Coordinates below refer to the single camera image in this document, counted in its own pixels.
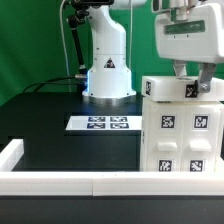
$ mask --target black table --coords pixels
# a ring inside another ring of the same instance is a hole
[[[0,108],[1,149],[24,139],[17,171],[138,171],[140,131],[65,131],[71,115],[141,115],[142,99],[119,107],[75,93],[26,93]],[[224,197],[1,196],[0,223],[224,223]]]

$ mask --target white box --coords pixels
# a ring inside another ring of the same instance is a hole
[[[223,135],[218,102],[143,99],[141,171],[214,171]]]
[[[209,93],[195,94],[197,76],[143,76],[142,95],[153,101],[223,101],[224,80],[213,78]]]

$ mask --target cable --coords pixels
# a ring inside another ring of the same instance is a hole
[[[71,80],[71,79],[76,79],[75,76],[66,76],[66,77],[60,77],[60,78],[54,78],[54,79],[49,79],[47,80],[46,82],[40,82],[40,83],[34,83],[34,84],[31,84],[29,86],[27,86],[23,91],[22,93],[25,93],[28,89],[34,87],[34,86],[37,86],[33,92],[38,92],[43,86],[45,85],[81,85],[82,82],[77,82],[77,83],[54,83],[54,82],[57,82],[57,81],[62,81],[62,80]]]
[[[132,66],[132,41],[133,41],[133,4],[132,0],[129,0],[130,4],[130,46],[129,46],[129,68]]]
[[[60,18],[61,38],[62,38],[62,44],[63,44],[63,49],[64,49],[64,55],[65,55],[66,71],[67,71],[67,76],[70,76],[68,54],[67,54],[65,35],[64,35],[64,25],[63,25],[63,18],[62,18],[62,11],[63,11],[65,1],[66,0],[62,0],[62,2],[61,2],[61,6],[60,6],[60,10],[59,10],[59,18]]]

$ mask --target green backdrop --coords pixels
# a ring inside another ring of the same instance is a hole
[[[141,90],[143,75],[173,75],[169,60],[160,59],[155,48],[154,15],[150,1],[134,10],[132,66],[133,88]],[[0,105],[22,92],[29,84],[66,76],[59,26],[61,0],[7,0],[0,2]],[[64,13],[73,13],[69,8]],[[130,12],[112,11],[112,17],[127,30],[129,46]],[[68,25],[64,22],[70,73],[77,73],[76,53]],[[91,31],[88,24],[79,28],[81,45],[88,67],[92,63]],[[188,71],[197,75],[197,65]],[[216,76],[222,77],[219,65]],[[47,87],[43,91],[69,91],[68,87]]]

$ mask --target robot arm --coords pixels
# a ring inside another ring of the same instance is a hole
[[[127,9],[143,5],[146,0],[73,0],[77,25],[88,18],[93,38],[93,65],[87,73],[85,100],[120,104],[136,92],[132,90],[131,71],[126,66],[126,32],[113,21],[111,9]]]
[[[201,63],[197,91],[208,93],[216,64],[224,62],[224,3],[154,0],[157,50],[174,60],[177,76],[187,75],[187,61]]]

